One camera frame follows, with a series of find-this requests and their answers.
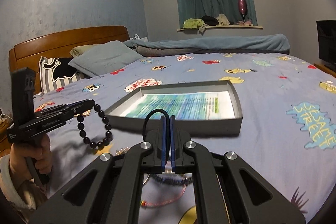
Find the blue blanket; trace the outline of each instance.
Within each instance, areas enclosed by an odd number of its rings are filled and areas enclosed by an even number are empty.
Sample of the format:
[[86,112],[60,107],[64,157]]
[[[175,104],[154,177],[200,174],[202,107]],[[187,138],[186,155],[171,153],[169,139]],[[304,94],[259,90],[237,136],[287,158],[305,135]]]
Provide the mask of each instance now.
[[[34,105],[42,109],[94,99],[105,110],[141,85],[229,79],[243,111],[240,135],[193,139],[214,153],[238,153],[299,207],[307,222],[312,219],[336,182],[336,79],[303,60],[282,54],[216,53],[177,57],[140,59],[118,71],[79,80],[63,90],[37,97]],[[48,196],[100,153],[114,155],[117,149],[142,141],[140,134],[111,130],[114,138],[111,144],[103,151],[92,151],[79,136],[77,123],[72,119],[48,133],[54,159]],[[91,140],[97,142],[104,138],[104,124],[94,110],[85,117],[84,124]],[[181,187],[160,185],[150,179],[143,188],[142,199],[160,202],[180,193]],[[190,185],[182,198],[170,205],[140,209],[139,224],[178,224],[194,205]]]
[[265,35],[260,37],[199,37],[179,41],[142,41],[129,40],[124,42],[130,48],[146,47],[154,49],[198,48],[204,50],[246,49],[285,52],[290,50],[287,37],[283,34]]

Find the triangular cutout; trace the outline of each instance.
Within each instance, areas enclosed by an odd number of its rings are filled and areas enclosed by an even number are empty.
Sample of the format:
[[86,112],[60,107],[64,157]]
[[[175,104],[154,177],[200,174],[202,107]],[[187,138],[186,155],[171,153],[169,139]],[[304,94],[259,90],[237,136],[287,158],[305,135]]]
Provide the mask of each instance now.
[[245,170],[239,171],[254,206],[271,200],[271,194]]
[[92,170],[64,195],[64,199],[74,206],[82,206],[96,175],[97,170]]

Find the black monitor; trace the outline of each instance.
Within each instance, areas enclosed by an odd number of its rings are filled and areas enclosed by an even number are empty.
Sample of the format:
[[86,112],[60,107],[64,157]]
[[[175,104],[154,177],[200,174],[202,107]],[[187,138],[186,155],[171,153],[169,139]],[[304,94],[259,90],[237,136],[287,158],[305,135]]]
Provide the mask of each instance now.
[[325,66],[336,72],[336,20],[316,22],[319,37],[319,58],[330,63]]

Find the pillow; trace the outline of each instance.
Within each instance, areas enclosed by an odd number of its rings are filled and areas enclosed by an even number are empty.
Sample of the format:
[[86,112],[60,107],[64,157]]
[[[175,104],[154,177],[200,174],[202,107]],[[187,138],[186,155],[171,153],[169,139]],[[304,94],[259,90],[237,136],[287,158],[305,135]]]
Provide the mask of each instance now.
[[95,77],[119,70],[140,58],[143,56],[122,42],[110,41],[92,47],[81,56],[72,59],[69,65],[88,76]]
[[88,51],[92,47],[97,46],[95,45],[83,45],[83,46],[77,46],[71,49],[69,52],[72,57],[78,57],[81,56],[84,52]]
[[77,73],[75,68],[68,65],[71,59],[72,57],[46,58],[42,56],[40,58],[39,68],[43,94],[85,78],[82,73]]

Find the person's hand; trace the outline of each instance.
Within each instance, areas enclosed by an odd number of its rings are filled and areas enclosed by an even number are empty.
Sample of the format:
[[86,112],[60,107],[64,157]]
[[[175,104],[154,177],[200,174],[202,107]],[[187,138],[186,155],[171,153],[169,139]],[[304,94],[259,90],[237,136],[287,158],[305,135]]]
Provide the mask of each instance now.
[[52,158],[50,151],[50,139],[44,134],[41,140],[41,147],[33,147],[29,144],[14,143],[10,150],[9,172],[16,189],[25,181],[31,180],[25,157],[31,157],[37,160],[35,168],[40,174],[51,172]]

